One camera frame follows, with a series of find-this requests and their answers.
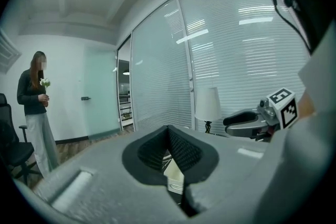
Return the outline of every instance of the white lamp shade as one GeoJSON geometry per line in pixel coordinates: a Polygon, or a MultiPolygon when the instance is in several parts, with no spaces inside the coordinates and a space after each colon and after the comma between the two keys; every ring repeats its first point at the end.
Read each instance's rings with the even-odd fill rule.
{"type": "Polygon", "coordinates": [[[195,111],[197,119],[203,121],[219,120],[222,117],[220,107],[217,87],[197,90],[195,111]]]}

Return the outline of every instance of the air vent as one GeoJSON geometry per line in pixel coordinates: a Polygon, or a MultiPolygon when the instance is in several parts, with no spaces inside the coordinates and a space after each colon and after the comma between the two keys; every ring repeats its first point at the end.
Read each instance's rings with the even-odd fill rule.
{"type": "Polygon", "coordinates": [[[20,55],[5,32],[0,29],[0,72],[6,73],[20,55]]]}

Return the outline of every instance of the window blinds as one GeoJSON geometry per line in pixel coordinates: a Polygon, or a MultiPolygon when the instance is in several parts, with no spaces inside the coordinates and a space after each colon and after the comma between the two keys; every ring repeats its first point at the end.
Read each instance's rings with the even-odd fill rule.
{"type": "Polygon", "coordinates": [[[192,126],[191,93],[180,10],[170,0],[132,34],[131,91],[135,129],[192,126]]]}
{"type": "MultiPolygon", "coordinates": [[[[288,87],[300,99],[298,71],[308,60],[297,33],[275,12],[272,0],[180,0],[192,56],[194,87],[218,87],[222,119],[211,131],[225,134],[223,118],[255,108],[261,98],[288,87]]],[[[287,8],[278,9],[293,22],[287,8]]],[[[205,131],[204,122],[196,129],[205,131]]]]}

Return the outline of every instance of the shelf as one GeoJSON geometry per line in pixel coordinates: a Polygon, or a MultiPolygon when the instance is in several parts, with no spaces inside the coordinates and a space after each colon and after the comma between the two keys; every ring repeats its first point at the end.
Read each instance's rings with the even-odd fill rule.
{"type": "Polygon", "coordinates": [[[124,115],[127,115],[127,114],[132,114],[132,112],[121,114],[121,116],[124,116],[124,115]]]}
{"type": "Polygon", "coordinates": [[[130,119],[130,120],[122,121],[122,122],[121,122],[121,125],[122,125],[123,127],[129,126],[129,125],[132,125],[132,124],[133,124],[133,119],[130,119]]]}
{"type": "Polygon", "coordinates": [[[123,127],[125,128],[125,127],[132,126],[132,125],[133,123],[130,123],[130,124],[124,125],[123,127]]]}

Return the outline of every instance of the long brown hair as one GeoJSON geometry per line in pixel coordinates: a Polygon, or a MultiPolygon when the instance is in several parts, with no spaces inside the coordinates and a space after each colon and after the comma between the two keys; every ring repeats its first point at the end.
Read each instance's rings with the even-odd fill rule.
{"type": "Polygon", "coordinates": [[[40,79],[44,79],[43,70],[39,70],[39,63],[37,62],[37,60],[42,56],[46,57],[42,51],[37,51],[30,62],[30,80],[32,81],[33,88],[35,89],[38,89],[40,79]]]}

